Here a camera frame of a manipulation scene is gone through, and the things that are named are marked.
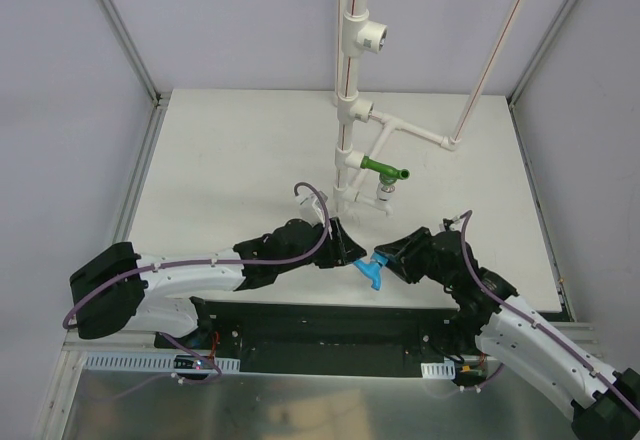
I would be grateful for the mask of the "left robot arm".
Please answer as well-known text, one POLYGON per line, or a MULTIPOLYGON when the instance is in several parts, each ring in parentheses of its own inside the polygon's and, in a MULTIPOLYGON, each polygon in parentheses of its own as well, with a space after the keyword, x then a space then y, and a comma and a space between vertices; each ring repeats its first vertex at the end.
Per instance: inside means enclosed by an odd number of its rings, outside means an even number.
POLYGON ((271 233, 193 259, 144 256, 132 243, 119 242, 71 275, 73 307, 63 326, 84 340, 120 331, 158 332, 199 349, 209 342, 212 327, 197 293, 264 288, 291 270, 344 267, 365 254, 336 217, 328 225, 292 219, 271 233))

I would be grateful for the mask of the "blue plastic faucet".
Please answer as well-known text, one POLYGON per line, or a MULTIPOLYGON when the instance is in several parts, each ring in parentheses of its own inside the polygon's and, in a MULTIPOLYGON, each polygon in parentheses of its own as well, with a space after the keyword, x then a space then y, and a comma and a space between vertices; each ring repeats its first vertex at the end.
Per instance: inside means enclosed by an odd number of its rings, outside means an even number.
POLYGON ((356 260, 353 265, 358 271, 371 281, 371 288, 379 291, 382 286, 381 271, 386 267, 388 258, 382 254, 374 252, 368 261, 356 260))

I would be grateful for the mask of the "white pipe assembly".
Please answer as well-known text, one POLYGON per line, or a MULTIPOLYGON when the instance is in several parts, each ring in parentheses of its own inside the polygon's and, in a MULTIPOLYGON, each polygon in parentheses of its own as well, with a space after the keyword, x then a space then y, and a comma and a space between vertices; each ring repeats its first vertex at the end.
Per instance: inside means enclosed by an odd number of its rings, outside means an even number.
POLYGON ((453 131, 447 135, 439 135, 401 118, 377 111, 374 103, 360 94, 361 57, 365 53, 380 53, 387 40, 388 26, 370 18, 369 0, 338 0, 336 78, 333 93, 338 135, 335 144, 335 180, 332 194, 337 213, 343 214, 350 206, 359 204, 355 202, 358 193, 369 197, 376 196, 378 184, 382 183, 379 174, 361 169, 360 162, 364 156, 380 162, 378 156, 393 133, 404 132, 447 151, 457 149, 524 3, 525 0, 512 1, 453 131), (369 121, 379 123, 382 130, 370 151, 365 153, 354 147, 353 130, 356 123, 369 121))

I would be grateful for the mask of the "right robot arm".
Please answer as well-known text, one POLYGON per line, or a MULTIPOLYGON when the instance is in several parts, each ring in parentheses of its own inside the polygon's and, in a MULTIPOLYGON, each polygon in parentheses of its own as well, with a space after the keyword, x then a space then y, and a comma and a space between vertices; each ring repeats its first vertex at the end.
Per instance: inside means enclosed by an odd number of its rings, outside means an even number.
POLYGON ((431 337, 442 352, 496 359, 551 401, 579 439, 638 435, 638 372, 617 370, 577 346, 507 280, 480 266, 461 232, 421 227, 375 252, 406 283, 428 278, 454 299, 457 313, 431 337))

